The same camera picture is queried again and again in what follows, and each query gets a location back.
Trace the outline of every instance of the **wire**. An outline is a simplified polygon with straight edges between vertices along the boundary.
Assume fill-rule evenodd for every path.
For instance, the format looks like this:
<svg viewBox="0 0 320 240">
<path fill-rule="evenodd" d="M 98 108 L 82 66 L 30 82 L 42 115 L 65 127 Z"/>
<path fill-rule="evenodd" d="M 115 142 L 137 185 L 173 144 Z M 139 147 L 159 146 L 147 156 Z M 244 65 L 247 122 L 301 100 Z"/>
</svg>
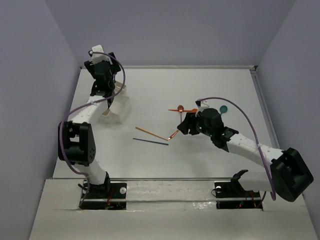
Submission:
<svg viewBox="0 0 320 240">
<path fill-rule="evenodd" d="M 87 191 L 87 189 L 84 186 L 82 186 L 80 183 L 78 183 L 78 187 L 81 188 L 83 191 Z"/>
<path fill-rule="evenodd" d="M 109 196 L 108 196 L 108 198 L 107 198 L 107 200 L 106 200 L 106 207 L 110 206 L 110 200 L 112 199 L 112 196 L 114 195 L 114 192 L 115 192 L 115 190 L 112 189 L 110 194 L 109 194 Z"/>
<path fill-rule="evenodd" d="M 262 202 L 265 200 L 266 195 L 267 195 L 267 192 L 265 191 L 259 204 L 255 207 L 256 209 L 260 208 L 260 206 L 262 205 Z"/>
<path fill-rule="evenodd" d="M 244 196 L 245 196 L 245 199 L 244 199 L 244 201 L 241 201 L 241 202 L 240 202 L 238 209 L 242 208 L 243 205 L 245 205 L 245 202 L 246 202 L 247 199 L 248 199 L 248 191 L 245 192 L 245 195 L 244 195 Z"/>
<path fill-rule="evenodd" d="M 63 156 L 63 159 L 64 161 L 66 162 L 66 164 L 68 165 L 68 167 L 71 169 L 72 172 L 74 172 L 75 174 L 78 174 L 78 175 L 83 175 L 87 181 L 87 188 L 86 188 L 86 191 L 85 191 L 85 194 L 81 200 L 81 202 L 79 203 L 79 207 L 82 205 L 82 203 L 84 202 L 84 200 L 86 199 L 88 193 L 89 193 L 89 190 L 90 190 L 90 176 L 86 173 L 86 172 L 81 172 L 81 171 L 77 171 L 71 164 L 71 162 L 69 161 L 69 159 L 67 158 L 67 155 L 66 155 L 66 152 L 65 152 L 65 148 L 64 148 L 64 142 L 63 142 L 63 137 L 62 137 L 62 129 L 63 129 L 63 124 L 68 120 L 68 117 L 73 114 L 74 112 L 80 110 L 80 109 L 83 109 L 85 107 L 88 107 L 92 104 L 97 104 L 97 103 L 101 103 L 103 101 L 107 101 L 109 99 L 112 99 L 114 98 L 115 96 L 117 96 L 121 91 L 122 89 L 125 87 L 125 84 L 126 84 L 126 73 L 125 73 L 125 69 L 124 69 L 124 66 L 122 66 L 122 64 L 113 56 L 107 54 L 107 53 L 104 53 L 104 52 L 98 52 L 98 51 L 92 51 L 91 52 L 92 54 L 101 54 L 101 55 L 105 55 L 105 56 L 108 56 L 109 58 L 111 58 L 112 61 L 115 61 L 116 63 L 119 64 L 121 70 L 122 70 L 122 73 L 123 73 L 123 82 L 122 82 L 122 85 L 119 89 L 119 91 L 117 91 L 115 94 L 111 95 L 111 96 L 108 96 L 108 97 L 105 97 L 103 99 L 100 99 L 100 100 L 96 100 L 96 101 L 92 101 L 92 102 L 88 102 L 86 104 L 83 104 L 75 109 L 73 109 L 72 111 L 70 111 L 61 121 L 60 123 L 60 129 L 59 129 L 59 141 L 60 141 L 60 148 L 61 148 L 61 153 L 62 153 L 62 156 Z"/>
<path fill-rule="evenodd" d="M 268 177 L 268 180 L 269 180 L 269 183 L 271 185 L 271 190 L 272 190 L 270 192 L 271 198 L 272 198 L 273 201 L 275 201 L 276 200 L 276 188 L 275 188 L 274 182 L 272 180 L 272 177 L 270 175 L 270 172 L 269 172 L 269 169 L 268 169 L 268 166 L 267 166 L 267 161 L 265 159 L 264 153 L 261 150 L 260 143 L 259 143 L 258 136 L 257 136 L 257 132 L 256 132 L 254 126 L 252 125 L 248 115 L 237 104 L 235 104 L 234 102 L 232 102 L 232 101 L 230 101 L 230 100 L 228 100 L 226 98 L 223 98 L 223 97 L 212 96 L 212 97 L 206 97 L 206 98 L 203 98 L 203 99 L 199 99 L 199 101 L 202 102 L 202 101 L 209 100 L 209 99 L 223 100 L 223 101 L 226 101 L 226 102 L 232 104 L 233 106 L 235 106 L 244 115 L 244 117 L 248 121 L 248 123 L 249 123 L 249 125 L 250 125 L 250 127 L 252 129 L 252 132 L 253 132 L 253 135 L 254 135 L 254 139 L 255 139 L 259 154 L 260 154 L 261 159 L 262 159 L 262 163 L 263 163 L 263 166 L 264 166 L 264 169 L 265 169 L 265 173 L 266 173 L 266 175 Z"/>
<path fill-rule="evenodd" d="M 254 197 L 254 195 L 252 194 L 252 192 L 251 192 L 251 191 L 249 192 L 249 194 L 250 194 L 250 196 L 252 197 L 252 201 L 253 201 L 253 205 L 254 205 L 254 207 L 255 207 L 255 208 L 257 208 L 257 205 L 256 205 L 256 201 L 255 201 L 255 197 Z"/>
<path fill-rule="evenodd" d="M 214 196 L 215 198 L 217 198 L 217 196 L 212 193 L 212 192 L 215 191 L 215 190 L 216 190 L 216 189 L 212 189 L 211 194 L 212 194 L 212 196 Z"/>
</svg>

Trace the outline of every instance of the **orange spoon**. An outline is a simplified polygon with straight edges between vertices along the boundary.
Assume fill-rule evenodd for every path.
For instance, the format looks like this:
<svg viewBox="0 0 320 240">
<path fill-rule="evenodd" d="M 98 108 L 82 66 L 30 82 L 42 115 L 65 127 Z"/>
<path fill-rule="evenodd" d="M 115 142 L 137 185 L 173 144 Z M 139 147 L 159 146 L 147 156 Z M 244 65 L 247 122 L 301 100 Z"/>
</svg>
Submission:
<svg viewBox="0 0 320 240">
<path fill-rule="evenodd" d="M 184 108 L 184 106 L 179 105 L 179 106 L 177 107 L 177 110 L 178 110 L 179 113 L 180 113 L 180 122 L 182 123 L 182 112 L 185 110 L 185 108 Z"/>
<path fill-rule="evenodd" d="M 196 113 L 198 109 L 194 108 L 192 110 L 182 110 L 179 111 L 178 109 L 168 109 L 168 111 L 173 111 L 173 112 L 181 112 L 181 113 Z"/>
</svg>

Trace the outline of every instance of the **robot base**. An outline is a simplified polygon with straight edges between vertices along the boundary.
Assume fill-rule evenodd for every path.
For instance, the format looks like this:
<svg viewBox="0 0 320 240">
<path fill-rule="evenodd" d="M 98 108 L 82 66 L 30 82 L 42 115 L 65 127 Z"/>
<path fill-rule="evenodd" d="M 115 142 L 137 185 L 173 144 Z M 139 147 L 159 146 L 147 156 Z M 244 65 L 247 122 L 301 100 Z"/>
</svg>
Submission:
<svg viewBox="0 0 320 240">
<path fill-rule="evenodd" d="M 83 187 L 87 187 L 87 181 L 83 181 Z M 85 195 L 85 190 L 81 191 L 81 200 Z M 111 182 L 109 192 L 91 192 L 87 194 L 80 206 L 83 210 L 125 210 L 127 196 L 126 182 Z"/>
<path fill-rule="evenodd" d="M 235 190 L 232 185 L 230 181 L 214 183 L 216 209 L 263 209 L 259 192 Z"/>
</svg>

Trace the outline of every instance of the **white table surface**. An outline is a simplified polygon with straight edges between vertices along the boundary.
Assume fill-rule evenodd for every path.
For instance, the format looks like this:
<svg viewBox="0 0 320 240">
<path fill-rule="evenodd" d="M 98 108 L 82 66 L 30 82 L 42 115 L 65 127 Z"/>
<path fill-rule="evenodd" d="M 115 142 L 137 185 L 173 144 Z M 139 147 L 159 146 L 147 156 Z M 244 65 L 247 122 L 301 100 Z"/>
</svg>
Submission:
<svg viewBox="0 0 320 240">
<path fill-rule="evenodd" d="M 195 107 L 198 98 L 219 96 L 237 103 L 248 114 L 262 143 L 271 145 L 249 70 L 128 69 L 132 112 L 123 125 L 97 122 L 93 126 L 97 159 L 112 178 L 230 177 L 242 169 L 263 171 L 250 161 L 217 149 L 205 136 L 178 134 L 169 146 L 136 126 L 169 136 L 179 115 L 167 109 Z M 92 78 L 82 70 L 72 108 L 88 99 Z M 224 102 L 212 100 L 211 107 Z M 224 123 L 253 137 L 244 117 L 226 104 Z M 31 240 L 316 240 L 304 199 L 272 201 L 268 194 L 259 209 L 217 210 L 210 194 L 212 181 L 128 181 L 127 210 L 79 210 L 82 183 L 58 160 L 47 180 L 31 232 Z"/>
<path fill-rule="evenodd" d="M 122 82 L 122 74 L 117 75 Z M 71 109 L 87 102 L 93 78 L 81 70 Z M 96 159 L 111 178 L 219 178 L 231 177 L 242 169 L 264 171 L 249 160 L 216 148 L 204 135 L 178 133 L 169 146 L 141 142 L 132 138 L 162 141 L 141 132 L 143 128 L 168 138 L 180 122 L 177 112 L 168 111 L 183 105 L 196 107 L 195 100 L 224 97 L 238 104 L 256 128 L 259 140 L 271 146 L 267 123 L 248 69 L 127 69 L 127 95 L 132 111 L 122 124 L 93 125 Z M 231 104 L 209 100 L 211 107 L 228 107 L 222 115 L 226 126 L 253 138 L 244 116 Z M 79 178 L 65 162 L 58 160 L 54 179 Z"/>
<path fill-rule="evenodd" d="M 302 197 L 217 210 L 210 181 L 129 181 L 127 210 L 78 210 L 78 183 L 46 181 L 30 240 L 317 240 Z"/>
</svg>

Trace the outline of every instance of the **gray wall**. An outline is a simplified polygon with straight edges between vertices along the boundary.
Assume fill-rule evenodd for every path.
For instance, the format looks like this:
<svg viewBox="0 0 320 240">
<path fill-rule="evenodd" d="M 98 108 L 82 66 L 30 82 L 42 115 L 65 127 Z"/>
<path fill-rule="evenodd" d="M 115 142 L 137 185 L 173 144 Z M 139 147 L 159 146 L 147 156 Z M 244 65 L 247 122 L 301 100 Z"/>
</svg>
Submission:
<svg viewBox="0 0 320 240">
<path fill-rule="evenodd" d="M 46 0 L 79 65 L 257 65 L 295 0 Z"/>
<path fill-rule="evenodd" d="M 297 148 L 314 183 L 305 199 L 320 237 L 320 1 L 297 0 L 258 67 L 282 148 Z"/>
<path fill-rule="evenodd" d="M 79 66 L 44 0 L 0 3 L 0 239 L 28 239 Z"/>
</svg>

